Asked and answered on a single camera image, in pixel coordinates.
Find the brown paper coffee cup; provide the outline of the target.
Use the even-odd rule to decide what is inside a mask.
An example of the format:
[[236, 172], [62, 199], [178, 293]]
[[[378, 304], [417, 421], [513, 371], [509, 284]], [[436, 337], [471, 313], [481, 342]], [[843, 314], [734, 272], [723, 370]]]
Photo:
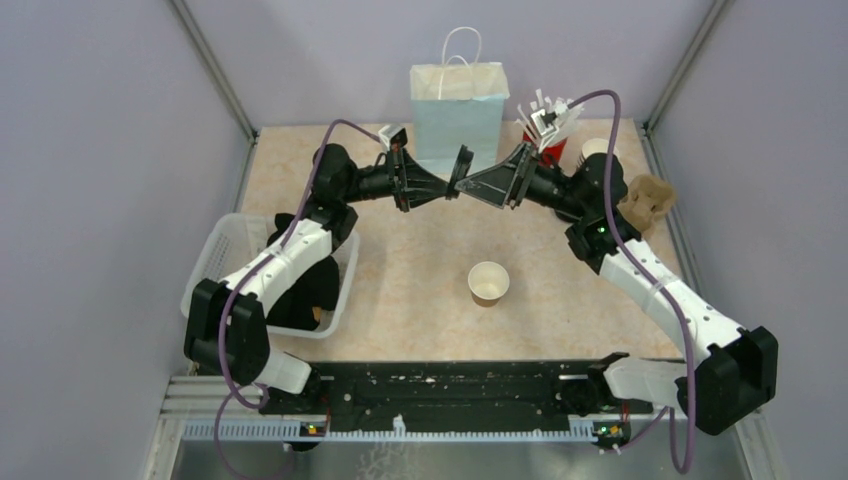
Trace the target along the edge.
[[481, 307], [496, 305], [510, 288], [510, 276], [499, 263], [484, 261], [474, 265], [467, 276], [472, 300]]

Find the black plastic cup lid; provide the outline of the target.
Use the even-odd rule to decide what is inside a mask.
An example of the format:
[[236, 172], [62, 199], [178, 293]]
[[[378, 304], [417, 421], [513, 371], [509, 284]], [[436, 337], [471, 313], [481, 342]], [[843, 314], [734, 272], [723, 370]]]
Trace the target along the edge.
[[466, 145], [461, 145], [445, 190], [446, 199], [453, 200], [460, 195], [460, 192], [457, 189], [457, 183], [468, 175], [473, 158], [474, 152]]

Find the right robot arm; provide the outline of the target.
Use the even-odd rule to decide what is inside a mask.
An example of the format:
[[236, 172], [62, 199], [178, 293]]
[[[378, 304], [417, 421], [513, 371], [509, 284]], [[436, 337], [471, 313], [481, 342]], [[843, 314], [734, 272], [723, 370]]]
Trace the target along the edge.
[[776, 337], [720, 313], [654, 254], [617, 209], [628, 190], [616, 155], [594, 153], [571, 176], [541, 165], [528, 142], [476, 173], [472, 158], [467, 147], [460, 148], [448, 183], [451, 195], [498, 208], [529, 200], [565, 213], [573, 255], [630, 297], [684, 356], [681, 363], [606, 357], [586, 385], [594, 409], [612, 412], [625, 400], [650, 402], [693, 415], [700, 431], [718, 435], [775, 397]]

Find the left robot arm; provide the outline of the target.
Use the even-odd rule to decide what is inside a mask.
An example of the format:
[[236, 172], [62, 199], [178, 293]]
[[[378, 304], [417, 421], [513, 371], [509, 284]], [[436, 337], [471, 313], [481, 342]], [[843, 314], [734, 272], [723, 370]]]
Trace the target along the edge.
[[267, 320], [277, 303], [305, 282], [350, 236], [358, 219], [352, 203], [391, 198], [402, 212], [452, 194], [450, 182], [426, 171], [403, 144], [391, 144], [382, 164], [358, 167], [347, 150], [330, 143], [317, 150], [308, 197], [281, 237], [221, 280], [202, 279], [188, 311], [188, 359], [238, 385], [282, 390], [297, 413], [319, 404], [312, 367], [270, 344]]

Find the red ribbed straw cup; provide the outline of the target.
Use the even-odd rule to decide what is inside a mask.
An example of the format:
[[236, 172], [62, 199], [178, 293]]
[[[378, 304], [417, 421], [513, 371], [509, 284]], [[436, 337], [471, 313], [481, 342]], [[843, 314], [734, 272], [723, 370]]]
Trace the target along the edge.
[[539, 151], [538, 162], [547, 167], [557, 166], [560, 163], [567, 141], [567, 136], [557, 134], [544, 149]]

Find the white wrapped straws bundle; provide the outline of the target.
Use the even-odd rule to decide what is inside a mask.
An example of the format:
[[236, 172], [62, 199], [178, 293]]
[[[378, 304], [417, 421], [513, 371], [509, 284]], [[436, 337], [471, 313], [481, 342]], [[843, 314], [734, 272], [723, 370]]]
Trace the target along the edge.
[[529, 102], [526, 113], [521, 104], [517, 106], [519, 118], [514, 121], [531, 143], [543, 149], [567, 139], [578, 130], [578, 118], [584, 110], [582, 104], [571, 106], [571, 99], [551, 99], [541, 89], [535, 90], [535, 99]]

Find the light blue paper bag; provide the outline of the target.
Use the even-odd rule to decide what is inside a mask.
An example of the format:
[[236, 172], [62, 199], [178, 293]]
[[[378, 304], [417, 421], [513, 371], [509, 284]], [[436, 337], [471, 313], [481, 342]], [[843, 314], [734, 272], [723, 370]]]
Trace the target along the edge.
[[[476, 36], [472, 60], [449, 53], [452, 36], [461, 31]], [[481, 53], [480, 32], [461, 26], [446, 35], [439, 63], [410, 69], [416, 159], [436, 175], [451, 173], [461, 146], [474, 153], [472, 170], [495, 164], [510, 91], [503, 65], [482, 62]]]

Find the stacked brown paper cups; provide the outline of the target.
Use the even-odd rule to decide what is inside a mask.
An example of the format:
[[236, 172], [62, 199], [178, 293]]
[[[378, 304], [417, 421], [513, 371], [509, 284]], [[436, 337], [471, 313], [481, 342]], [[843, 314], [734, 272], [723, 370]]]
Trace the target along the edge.
[[592, 138], [585, 141], [580, 148], [579, 164], [582, 165], [592, 155], [606, 155], [609, 145], [610, 141], [604, 138]]

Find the black cloth in basket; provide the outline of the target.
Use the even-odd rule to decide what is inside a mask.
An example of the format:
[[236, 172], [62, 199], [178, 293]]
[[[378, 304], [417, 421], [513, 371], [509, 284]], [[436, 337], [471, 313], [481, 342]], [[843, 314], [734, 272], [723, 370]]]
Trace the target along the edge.
[[332, 256], [311, 266], [271, 307], [269, 326], [314, 331], [325, 311], [333, 311], [340, 293], [339, 266]]

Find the cardboard cup carrier tray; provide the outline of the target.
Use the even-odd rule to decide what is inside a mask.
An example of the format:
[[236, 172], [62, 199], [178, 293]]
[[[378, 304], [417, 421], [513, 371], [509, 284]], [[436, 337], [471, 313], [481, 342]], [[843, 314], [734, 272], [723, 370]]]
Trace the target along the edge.
[[677, 192], [670, 183], [654, 175], [642, 174], [630, 182], [628, 193], [617, 208], [643, 237], [650, 238], [676, 201]]

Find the clear plastic basket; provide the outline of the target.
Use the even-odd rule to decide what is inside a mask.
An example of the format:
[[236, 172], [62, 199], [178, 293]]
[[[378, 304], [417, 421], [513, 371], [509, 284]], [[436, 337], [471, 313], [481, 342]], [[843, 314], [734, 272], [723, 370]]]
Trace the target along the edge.
[[[276, 230], [272, 216], [230, 213], [219, 219], [207, 237], [186, 284], [180, 304], [182, 315], [189, 315], [192, 292], [201, 280], [209, 278], [219, 281], [246, 266], [266, 248], [268, 238]], [[314, 340], [333, 334], [344, 321], [344, 310], [353, 285], [359, 248], [359, 233], [352, 231], [348, 239], [332, 253], [339, 267], [339, 299], [333, 311], [322, 312], [316, 329], [302, 330], [270, 325], [268, 332]]]

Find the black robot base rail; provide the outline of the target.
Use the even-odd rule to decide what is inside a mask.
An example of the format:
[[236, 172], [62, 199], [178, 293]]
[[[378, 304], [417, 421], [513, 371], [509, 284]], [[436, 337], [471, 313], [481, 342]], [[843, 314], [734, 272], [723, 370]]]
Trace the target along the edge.
[[271, 389], [262, 415], [298, 416], [308, 431], [386, 431], [400, 416], [413, 432], [566, 431], [576, 421], [607, 432], [643, 400], [603, 393], [597, 360], [316, 362], [302, 393]]

